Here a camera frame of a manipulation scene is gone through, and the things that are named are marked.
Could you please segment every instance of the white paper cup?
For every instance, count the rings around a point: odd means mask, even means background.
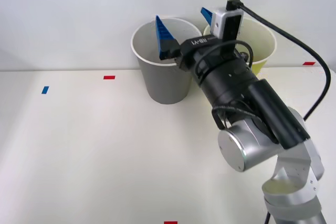
[[[180,44],[202,35],[196,26],[179,18],[162,18],[162,22]],[[161,61],[157,43],[154,20],[140,26],[131,39],[148,94],[161,104],[180,102],[189,92],[191,75],[179,69],[173,59]]]
[[[243,18],[237,39],[248,43],[253,50],[252,72],[257,75],[266,61],[277,50],[277,39],[274,33],[266,26],[251,18]],[[204,29],[203,35],[210,34],[210,26]],[[239,52],[247,52],[242,45],[236,46]]]

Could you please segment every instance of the black cable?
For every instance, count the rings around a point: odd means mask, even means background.
[[[260,117],[258,117],[257,115],[251,113],[251,112],[248,112],[246,110],[242,110],[240,108],[237,108],[237,107],[234,107],[234,106],[230,106],[230,105],[219,105],[219,106],[214,106],[212,108],[213,111],[217,111],[217,110],[224,110],[225,112],[235,112],[235,113],[240,113],[240,114],[243,114],[245,116],[249,116],[251,118],[257,118],[259,120]]]
[[[329,86],[330,86],[330,82],[331,82],[331,73],[330,73],[330,70],[328,68],[328,65],[321,58],[321,56],[319,56],[313,49],[311,49],[309,46],[307,46],[305,43],[303,43],[299,39],[295,38],[294,36],[290,35],[286,31],[280,29],[279,27],[273,25],[272,23],[268,22],[264,18],[260,17],[258,14],[256,14],[255,12],[253,12],[252,10],[250,10],[249,8],[247,8],[242,2],[237,2],[235,4],[239,8],[241,8],[243,11],[245,11],[247,14],[249,14],[251,17],[253,17],[256,20],[258,20],[260,23],[264,24],[265,26],[268,26],[269,28],[273,29],[277,33],[279,33],[282,36],[284,36],[286,39],[292,41],[293,43],[297,44],[299,47],[301,47],[302,49],[304,49],[305,51],[307,51],[309,54],[311,54],[317,60],[317,62],[323,68],[323,70],[325,72],[325,75],[326,75],[326,84],[324,85],[323,91],[322,91],[321,95],[319,96],[319,98],[317,99],[317,101],[309,109],[309,111],[307,112],[307,114],[303,117],[304,120],[307,120],[308,117],[316,109],[316,107],[321,103],[321,101],[323,100],[323,98],[326,96],[326,94],[328,92],[328,89],[329,89]]]
[[[226,42],[223,42],[223,43],[220,43],[220,44],[216,44],[216,45],[210,47],[208,50],[206,50],[206,51],[204,52],[204,54],[202,55],[202,57],[200,58],[200,60],[195,64],[195,69],[194,69],[194,71],[195,71],[195,75],[196,75],[197,77],[199,77],[200,73],[198,73],[198,68],[199,68],[199,66],[200,66],[200,63],[201,63],[206,57],[208,57],[213,51],[217,50],[218,48],[222,48],[222,47],[230,46],[230,45],[232,45],[232,44],[234,44],[234,45],[235,45],[235,44],[240,44],[240,45],[243,45],[243,46],[245,46],[245,47],[247,48],[247,50],[248,50],[248,52],[249,52],[249,54],[250,54],[250,57],[249,57],[249,58],[250,58],[250,61],[249,61],[248,67],[251,68],[252,63],[253,63],[253,51],[252,51],[251,46],[250,46],[248,43],[246,43],[246,42],[244,42],[244,41],[242,41],[242,40],[229,40],[229,41],[226,41]]]
[[[264,224],[268,224],[270,218],[271,218],[271,214],[269,212],[267,212]]]

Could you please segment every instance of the tabletop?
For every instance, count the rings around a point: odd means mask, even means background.
[[[258,77],[301,115],[325,82],[319,67]],[[328,223],[336,223],[334,80],[307,121],[325,167],[318,196]],[[276,158],[245,173],[230,168],[197,85],[174,105],[151,100],[139,70],[0,72],[0,90],[1,224],[264,223],[261,186]]]

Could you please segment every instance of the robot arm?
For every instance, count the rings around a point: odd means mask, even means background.
[[[180,69],[191,72],[213,107],[219,148],[233,169],[244,172],[278,155],[275,172],[262,187],[276,223],[324,224],[316,196],[324,172],[320,156],[298,112],[252,73],[252,49],[236,40],[244,14],[237,3],[228,0],[213,14],[203,8],[211,35],[181,45],[157,17],[160,59],[174,58]],[[249,67],[236,44],[249,51]]]

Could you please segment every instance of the cup rim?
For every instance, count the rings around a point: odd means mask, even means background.
[[[193,28],[195,28],[195,30],[197,30],[197,32],[199,33],[200,36],[202,36],[202,32],[192,23],[184,20],[184,19],[181,19],[181,18],[170,18],[170,17],[167,17],[167,18],[161,18],[161,20],[164,20],[164,19],[171,19],[171,20],[178,20],[178,21],[182,21],[184,23],[187,23],[188,25],[191,25]],[[172,66],[177,66],[177,63],[168,63],[168,64],[164,64],[164,63],[156,63],[156,62],[151,62],[149,60],[146,60],[144,58],[142,58],[135,50],[134,48],[134,45],[133,45],[133,40],[134,40],[134,37],[136,35],[136,33],[145,25],[147,24],[150,24],[152,23],[153,21],[155,21],[155,19],[151,20],[150,22],[147,22],[145,24],[142,24],[141,26],[139,26],[133,33],[132,37],[131,37],[131,48],[132,48],[132,51],[133,53],[139,58],[141,59],[142,61],[148,63],[148,64],[151,64],[151,65],[155,65],[155,66],[160,66],[160,67],[172,67]]]
[[[272,55],[275,54],[275,52],[276,52],[276,50],[277,50],[277,48],[278,48],[277,38],[275,37],[275,35],[274,35],[274,33],[273,33],[273,31],[272,31],[271,29],[269,29],[267,26],[265,26],[264,24],[260,23],[259,21],[255,20],[255,19],[253,19],[253,18],[250,18],[250,17],[247,17],[247,18],[243,17],[243,19],[247,19],[247,20],[249,20],[249,21],[252,21],[252,22],[254,22],[254,23],[258,23],[259,25],[262,25],[262,26],[265,27],[265,28],[269,31],[269,33],[272,35],[272,37],[273,37],[273,39],[274,39],[274,49],[273,49],[272,53],[271,53],[269,56],[267,56],[265,59],[262,59],[262,60],[253,62],[253,63],[252,63],[252,66],[253,66],[253,65],[256,65],[256,64],[263,63],[264,61],[267,61]]]

